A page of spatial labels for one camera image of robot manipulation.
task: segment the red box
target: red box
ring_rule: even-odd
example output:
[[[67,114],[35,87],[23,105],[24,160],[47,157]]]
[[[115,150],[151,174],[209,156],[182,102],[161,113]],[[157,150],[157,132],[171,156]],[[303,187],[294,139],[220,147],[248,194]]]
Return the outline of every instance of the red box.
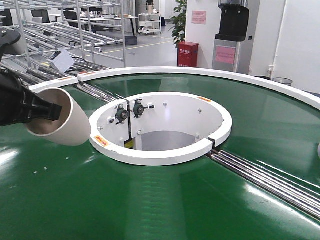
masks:
[[[178,67],[196,68],[199,43],[182,41],[178,43]]]

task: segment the white cylinder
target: white cylinder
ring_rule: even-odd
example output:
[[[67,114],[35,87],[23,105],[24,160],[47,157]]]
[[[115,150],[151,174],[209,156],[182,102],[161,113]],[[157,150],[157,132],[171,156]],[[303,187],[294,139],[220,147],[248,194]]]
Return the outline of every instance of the white cylinder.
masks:
[[[38,95],[50,103],[62,106],[62,110],[59,120],[40,118],[25,124],[29,133],[66,146],[78,146],[88,140],[91,133],[89,119],[67,91],[61,88],[47,88]]]

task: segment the bolt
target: bolt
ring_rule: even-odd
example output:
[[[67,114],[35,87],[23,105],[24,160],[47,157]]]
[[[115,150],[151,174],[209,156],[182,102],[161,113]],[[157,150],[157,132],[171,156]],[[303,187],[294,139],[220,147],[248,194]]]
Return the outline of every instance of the bolt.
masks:
[[[122,119],[127,119],[128,115],[126,112],[121,113],[121,118]]]
[[[138,107],[137,112],[138,114],[143,114],[145,109],[143,107]]]

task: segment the potted plant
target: potted plant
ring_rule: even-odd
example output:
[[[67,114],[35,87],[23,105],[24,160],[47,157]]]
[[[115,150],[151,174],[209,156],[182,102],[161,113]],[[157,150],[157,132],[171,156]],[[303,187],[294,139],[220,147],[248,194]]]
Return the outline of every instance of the potted plant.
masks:
[[[148,14],[152,14],[154,10],[154,0],[146,0],[146,10]]]
[[[186,38],[186,16],[187,16],[187,0],[175,0],[179,6],[174,8],[174,12],[178,13],[178,16],[173,16],[170,21],[174,26],[171,29],[172,37],[175,47],[178,47],[178,43],[184,42]]]

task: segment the black water dispenser top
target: black water dispenser top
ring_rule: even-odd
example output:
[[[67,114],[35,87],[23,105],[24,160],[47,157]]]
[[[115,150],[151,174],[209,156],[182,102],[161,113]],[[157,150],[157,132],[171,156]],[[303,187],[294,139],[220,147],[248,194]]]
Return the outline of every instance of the black water dispenser top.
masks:
[[[223,2],[226,1],[221,1],[219,5],[222,15],[220,31],[215,35],[215,39],[243,42],[247,36],[250,11],[241,4],[235,4],[240,1],[233,4]]]

